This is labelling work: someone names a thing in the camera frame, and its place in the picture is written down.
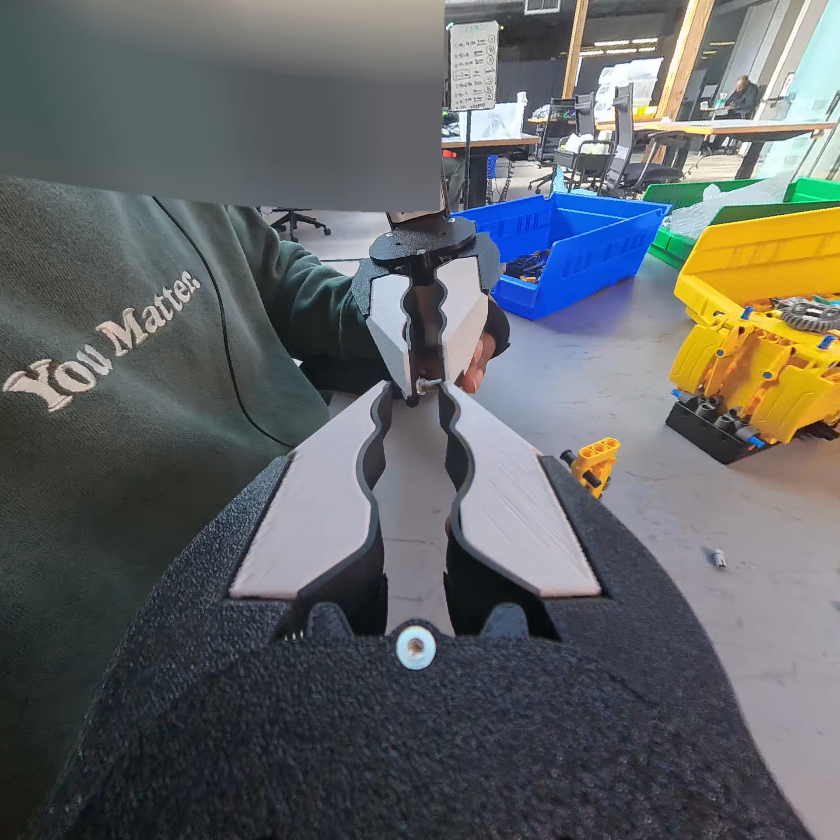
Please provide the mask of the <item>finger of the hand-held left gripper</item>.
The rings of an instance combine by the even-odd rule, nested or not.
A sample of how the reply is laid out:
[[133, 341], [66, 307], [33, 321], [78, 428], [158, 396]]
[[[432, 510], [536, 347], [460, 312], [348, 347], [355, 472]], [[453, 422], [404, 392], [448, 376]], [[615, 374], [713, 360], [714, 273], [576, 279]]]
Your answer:
[[386, 275], [371, 283], [371, 307], [366, 325], [392, 383], [405, 401], [417, 401], [415, 329], [412, 280]]
[[489, 299], [480, 281], [477, 257], [454, 259], [437, 268], [443, 291], [438, 304], [438, 347], [444, 382], [455, 384], [466, 373], [488, 318]]

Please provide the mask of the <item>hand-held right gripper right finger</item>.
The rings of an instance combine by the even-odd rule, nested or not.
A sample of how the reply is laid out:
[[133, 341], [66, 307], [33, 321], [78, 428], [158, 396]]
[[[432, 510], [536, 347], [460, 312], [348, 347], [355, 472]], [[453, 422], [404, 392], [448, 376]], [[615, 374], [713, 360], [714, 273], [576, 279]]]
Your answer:
[[458, 387], [439, 387], [438, 413], [455, 489], [444, 572], [455, 634], [477, 636], [513, 605], [527, 633], [556, 636], [547, 602], [595, 599], [602, 586], [544, 457]]

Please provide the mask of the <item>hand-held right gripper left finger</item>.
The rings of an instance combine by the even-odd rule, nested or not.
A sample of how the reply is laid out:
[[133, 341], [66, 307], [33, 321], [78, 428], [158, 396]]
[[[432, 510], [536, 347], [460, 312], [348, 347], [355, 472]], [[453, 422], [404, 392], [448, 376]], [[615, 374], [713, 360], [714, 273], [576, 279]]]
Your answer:
[[381, 636], [387, 579], [373, 489], [385, 471], [392, 385], [380, 382], [287, 457], [229, 586], [236, 601], [284, 602], [290, 632], [320, 603], [337, 605], [353, 633]]

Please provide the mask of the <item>black lego pin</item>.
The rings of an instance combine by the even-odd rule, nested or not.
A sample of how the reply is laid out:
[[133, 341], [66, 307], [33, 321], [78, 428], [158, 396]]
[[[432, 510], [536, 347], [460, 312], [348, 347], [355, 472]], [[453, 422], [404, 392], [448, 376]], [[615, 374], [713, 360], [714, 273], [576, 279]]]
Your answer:
[[560, 460], [585, 489], [594, 492], [602, 488], [602, 479], [588, 466], [585, 458], [580, 457], [580, 454], [566, 449], [560, 454]]

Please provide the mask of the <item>yellow lego panel piece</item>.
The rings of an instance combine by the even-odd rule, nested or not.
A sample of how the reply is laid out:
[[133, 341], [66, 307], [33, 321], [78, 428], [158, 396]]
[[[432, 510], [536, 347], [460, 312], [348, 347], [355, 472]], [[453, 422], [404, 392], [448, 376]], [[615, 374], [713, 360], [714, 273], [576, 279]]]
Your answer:
[[604, 437], [601, 440], [580, 448], [578, 451], [574, 451], [580, 454], [580, 457], [584, 458], [588, 462], [588, 466], [602, 479], [602, 488], [594, 492], [590, 492], [582, 486], [595, 499], [601, 499], [602, 494], [609, 487], [619, 448], [620, 442], [616, 438]]

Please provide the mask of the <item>yellow lego vehicle model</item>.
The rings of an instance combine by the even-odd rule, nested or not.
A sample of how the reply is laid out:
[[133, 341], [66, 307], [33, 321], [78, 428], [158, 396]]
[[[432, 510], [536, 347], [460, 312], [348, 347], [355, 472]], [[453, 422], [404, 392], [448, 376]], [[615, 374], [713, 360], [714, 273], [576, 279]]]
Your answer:
[[724, 466], [797, 438], [838, 440], [838, 293], [760, 301], [698, 323], [665, 425]]

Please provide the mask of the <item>person's left hand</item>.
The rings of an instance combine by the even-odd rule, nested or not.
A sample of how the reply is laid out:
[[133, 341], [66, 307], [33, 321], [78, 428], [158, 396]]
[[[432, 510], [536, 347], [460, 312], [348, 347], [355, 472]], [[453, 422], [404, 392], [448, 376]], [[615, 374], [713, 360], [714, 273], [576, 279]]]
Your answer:
[[506, 313], [488, 298], [487, 320], [471, 354], [465, 372], [460, 376], [458, 387], [474, 395], [487, 372], [488, 363], [503, 354], [510, 346], [510, 324]]

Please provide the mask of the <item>cluttered office desk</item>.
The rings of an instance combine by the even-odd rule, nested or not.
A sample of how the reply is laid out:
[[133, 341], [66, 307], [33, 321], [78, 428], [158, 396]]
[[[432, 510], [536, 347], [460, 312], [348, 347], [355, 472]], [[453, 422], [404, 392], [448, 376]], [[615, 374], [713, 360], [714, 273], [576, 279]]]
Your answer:
[[495, 177], [490, 173], [495, 170], [490, 166], [491, 159], [527, 160], [538, 145], [539, 138], [528, 133], [499, 139], [444, 139], [442, 155], [449, 209], [455, 212], [490, 203]]

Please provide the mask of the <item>blue plastic bin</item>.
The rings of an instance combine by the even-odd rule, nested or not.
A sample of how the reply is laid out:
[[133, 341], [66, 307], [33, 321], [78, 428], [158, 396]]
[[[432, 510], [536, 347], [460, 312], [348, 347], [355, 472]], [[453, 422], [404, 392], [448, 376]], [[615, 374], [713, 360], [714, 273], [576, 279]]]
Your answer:
[[490, 235], [502, 268], [550, 250], [537, 285], [501, 273], [491, 290], [500, 308], [535, 321], [635, 277], [669, 211], [668, 204], [574, 192], [524, 197], [458, 215]]

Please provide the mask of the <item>black utility cart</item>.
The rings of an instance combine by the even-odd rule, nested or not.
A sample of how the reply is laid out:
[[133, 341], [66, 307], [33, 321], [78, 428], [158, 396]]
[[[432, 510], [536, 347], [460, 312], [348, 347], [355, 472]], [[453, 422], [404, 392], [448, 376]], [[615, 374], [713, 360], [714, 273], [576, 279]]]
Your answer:
[[559, 148], [553, 155], [552, 193], [584, 190], [596, 193], [611, 160], [613, 146], [593, 139], [575, 140], [573, 148]]

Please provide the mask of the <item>white board on stand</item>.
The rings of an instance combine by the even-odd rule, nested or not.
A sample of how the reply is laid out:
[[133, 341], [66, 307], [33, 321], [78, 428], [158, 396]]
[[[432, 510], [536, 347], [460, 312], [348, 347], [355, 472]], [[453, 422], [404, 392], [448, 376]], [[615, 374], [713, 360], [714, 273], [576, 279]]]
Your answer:
[[497, 99], [500, 25], [495, 19], [445, 27], [448, 51], [447, 108], [464, 116], [463, 208], [469, 208], [471, 123], [476, 110], [491, 110]]

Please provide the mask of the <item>person's green sweatshirt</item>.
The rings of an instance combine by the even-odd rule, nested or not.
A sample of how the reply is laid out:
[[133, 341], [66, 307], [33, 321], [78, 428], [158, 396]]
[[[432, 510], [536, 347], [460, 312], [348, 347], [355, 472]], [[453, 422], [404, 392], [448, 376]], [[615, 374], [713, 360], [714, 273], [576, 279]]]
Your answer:
[[312, 384], [336, 361], [293, 358], [272, 326], [268, 228], [252, 206], [2, 175], [2, 838], [169, 564], [328, 422], [325, 390], [382, 364]]

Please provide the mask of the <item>green plastic bin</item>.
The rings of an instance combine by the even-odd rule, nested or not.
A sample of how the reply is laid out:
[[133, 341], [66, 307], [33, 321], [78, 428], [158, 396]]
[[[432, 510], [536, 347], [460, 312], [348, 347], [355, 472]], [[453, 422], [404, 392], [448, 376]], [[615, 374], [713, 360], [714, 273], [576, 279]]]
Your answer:
[[[768, 207], [765, 211], [763, 211], [763, 215], [761, 217], [732, 221], [727, 224], [741, 222], [744, 220], [748, 221], [756, 218], [795, 214], [804, 211], [837, 207], [838, 200], [838, 182], [820, 180], [811, 177], [802, 177], [791, 182], [782, 204]], [[672, 210], [673, 209], [670, 208], [665, 220]], [[665, 262], [667, 265], [680, 268], [686, 262], [688, 256], [690, 255], [690, 251], [693, 249], [696, 242], [691, 242], [687, 238], [669, 233], [664, 227], [664, 221], [657, 231], [654, 237], [654, 242], [649, 247], [648, 252], [657, 259]]]
[[721, 193], [759, 183], [761, 179], [741, 179], [715, 182], [672, 182], [651, 184], [647, 187], [642, 200], [649, 203], [668, 204], [672, 209], [689, 207], [702, 201], [709, 186], [715, 186]]

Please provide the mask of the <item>clear bubble wrap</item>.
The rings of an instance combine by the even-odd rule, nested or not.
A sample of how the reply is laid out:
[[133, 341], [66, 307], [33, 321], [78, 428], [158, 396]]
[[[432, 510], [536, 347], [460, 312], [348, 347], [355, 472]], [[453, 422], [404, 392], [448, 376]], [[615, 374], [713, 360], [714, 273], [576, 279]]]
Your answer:
[[787, 174], [759, 180], [750, 185], [723, 192], [717, 185], [704, 189], [698, 203], [674, 208], [664, 221], [672, 235], [696, 242], [717, 220], [720, 224], [761, 217], [768, 207], [784, 202], [791, 185]]

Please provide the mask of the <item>large yellow plastic bin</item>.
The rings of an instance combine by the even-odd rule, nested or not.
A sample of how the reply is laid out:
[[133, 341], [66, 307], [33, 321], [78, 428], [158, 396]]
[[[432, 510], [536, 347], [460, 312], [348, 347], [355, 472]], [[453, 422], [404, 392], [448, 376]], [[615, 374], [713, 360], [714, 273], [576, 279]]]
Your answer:
[[772, 298], [839, 291], [839, 208], [712, 224], [696, 241], [674, 294], [696, 322], [739, 316]]

